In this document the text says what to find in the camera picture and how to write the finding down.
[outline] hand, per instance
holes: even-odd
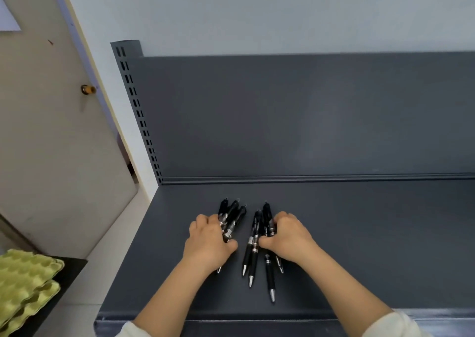
[[[273,251],[278,256],[302,266],[308,253],[312,253],[317,244],[310,232],[297,219],[287,212],[279,212],[274,217],[277,233],[274,237],[262,236],[259,245]]]
[[[224,243],[217,214],[211,217],[200,214],[190,224],[190,237],[185,242],[182,260],[198,264],[208,275],[221,267],[237,249],[238,243],[234,239]]]

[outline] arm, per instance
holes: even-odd
[[[293,215],[276,215],[277,233],[261,237],[259,245],[282,258],[297,263],[324,293],[330,306],[350,337],[363,333],[392,309],[355,280],[326,254]]]
[[[224,243],[217,214],[200,214],[190,225],[182,260],[163,282],[134,324],[151,337],[179,337],[191,302],[211,272],[222,266],[238,248]]]

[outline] door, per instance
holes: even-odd
[[[136,194],[56,0],[4,0],[0,214],[41,251],[83,258]]]

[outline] left hand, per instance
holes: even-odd
[[[207,217],[200,214],[190,224],[190,237],[185,242],[182,261],[197,263],[207,274],[215,271],[238,249],[238,243],[231,239],[223,241],[217,214]]]

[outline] floor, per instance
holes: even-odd
[[[88,256],[35,337],[95,337],[93,322],[149,206],[142,189]]]

